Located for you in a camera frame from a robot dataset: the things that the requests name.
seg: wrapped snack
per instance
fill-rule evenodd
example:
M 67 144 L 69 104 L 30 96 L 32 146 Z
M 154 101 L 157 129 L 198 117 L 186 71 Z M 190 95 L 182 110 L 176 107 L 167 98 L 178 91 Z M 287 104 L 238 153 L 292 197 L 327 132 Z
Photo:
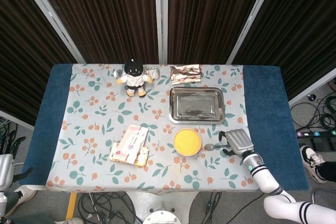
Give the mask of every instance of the wrapped snack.
M 144 66 L 143 73 L 152 77 L 152 79 L 158 79 L 160 76 L 159 67 L 157 66 Z
M 170 79 L 172 85 L 201 81 L 202 69 L 200 64 L 172 66 Z

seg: floor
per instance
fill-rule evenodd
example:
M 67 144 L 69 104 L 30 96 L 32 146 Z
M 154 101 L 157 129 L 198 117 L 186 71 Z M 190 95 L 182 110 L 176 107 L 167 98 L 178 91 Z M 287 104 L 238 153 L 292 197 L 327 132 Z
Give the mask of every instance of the floor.
M 317 98 L 323 98 L 325 95 L 331 92 L 331 89 L 324 85 L 318 90 L 314 92 Z M 299 102 L 307 102 L 307 98 L 301 99 Z M 307 104 L 297 106 L 292 111 L 292 116 L 295 120 L 299 123 L 304 124 L 304 122 L 308 122 L 311 118 L 311 115 L 314 112 L 314 108 Z M 32 137 L 32 131 L 19 126 L 17 136 L 26 136 L 27 140 L 21 144 L 19 152 L 17 154 L 16 163 L 24 162 L 27 150 L 29 147 L 29 142 Z M 336 160 L 336 153 L 321 153 L 323 158 L 327 161 L 334 161 Z M 15 166 L 15 173 L 20 173 L 22 165 L 18 164 Z M 311 191 L 314 188 L 321 187 L 321 188 L 330 188 L 336 189 L 336 183 L 327 182 L 326 184 L 319 185 L 316 184 L 310 176 L 307 174 L 310 189 L 308 191 L 290 191 L 289 193 L 294 196 L 297 201 L 311 201 Z M 18 183 L 14 183 L 10 190 L 14 190 L 19 187 Z M 214 212 L 213 215 L 213 223 L 226 223 L 241 207 L 246 205 L 252 199 L 259 196 L 260 193 L 223 193 L 222 198 Z M 189 223 L 199 223 L 201 224 L 202 219 L 204 217 L 206 204 L 210 198 L 210 193 L 199 193 L 196 198 L 194 199 L 191 209 L 190 209 L 190 219 Z M 252 203 L 248 206 L 245 210 L 243 210 L 232 222 L 231 224 L 235 223 L 294 223 L 288 220 L 278 220 L 270 218 L 264 211 L 263 208 L 263 198 L 257 200 L 256 202 Z M 67 193 L 54 193 L 50 191 L 39 191 L 36 196 L 30 200 L 29 202 L 20 205 L 13 216 L 26 216 L 32 215 L 37 212 L 47 212 L 51 215 L 53 220 L 60 221 L 64 220 L 67 208 L 68 208 L 68 201 L 69 201 L 69 194 Z M 113 207 L 119 208 L 119 211 L 124 213 L 125 217 L 132 221 L 132 216 L 130 212 L 121 205 L 121 200 L 114 200 Z M 319 192 L 316 195 L 316 203 L 336 209 L 336 197 L 331 197 L 330 195 Z M 179 211 L 187 211 L 187 209 L 178 209 Z M 74 216 L 79 217 L 78 208 L 75 208 Z M 93 216 L 91 221 L 94 222 L 96 217 Z M 116 221 L 113 223 L 124 223 L 123 221 Z

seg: spoon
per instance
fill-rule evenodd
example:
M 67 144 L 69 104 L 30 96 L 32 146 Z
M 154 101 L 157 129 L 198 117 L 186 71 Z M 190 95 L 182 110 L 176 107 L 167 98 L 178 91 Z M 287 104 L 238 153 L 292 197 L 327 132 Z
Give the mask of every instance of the spoon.
M 223 147 L 230 147 L 230 145 L 213 145 L 213 144 L 206 144 L 204 148 L 206 151 L 213 151 L 214 149 L 223 148 Z

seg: floral tablecloth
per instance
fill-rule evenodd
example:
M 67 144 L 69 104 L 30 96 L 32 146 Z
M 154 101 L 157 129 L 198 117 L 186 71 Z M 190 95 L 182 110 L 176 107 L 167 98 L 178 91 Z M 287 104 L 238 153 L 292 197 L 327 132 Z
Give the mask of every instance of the floral tablecloth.
M 129 98 L 113 70 L 121 65 L 74 64 L 69 95 L 59 132 L 47 188 L 55 191 L 130 191 L 156 194 L 171 191 L 257 190 L 238 156 L 203 148 L 183 157 L 173 148 L 173 136 L 182 128 L 198 131 L 203 146 L 219 144 L 219 131 L 244 129 L 247 134 L 243 66 L 203 65 L 202 81 L 186 87 L 218 87 L 223 91 L 222 124 L 173 124 L 168 117 L 170 66 L 160 66 L 160 78 L 146 83 L 147 95 Z M 138 168 L 109 160 L 113 142 L 120 141 L 129 124 L 148 127 L 146 166 Z

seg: black curtain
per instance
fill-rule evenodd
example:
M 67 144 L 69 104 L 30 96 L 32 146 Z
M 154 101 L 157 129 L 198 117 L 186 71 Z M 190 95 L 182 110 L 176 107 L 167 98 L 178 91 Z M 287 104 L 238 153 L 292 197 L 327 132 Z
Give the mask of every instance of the black curtain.
M 292 99 L 336 67 L 336 0 L 265 0 L 234 64 L 280 66 Z
M 255 0 L 169 0 L 168 63 L 224 64 Z
M 75 60 L 34 0 L 0 1 L 0 110 L 35 125 L 51 68 Z
M 155 0 L 49 0 L 87 63 L 158 63 Z

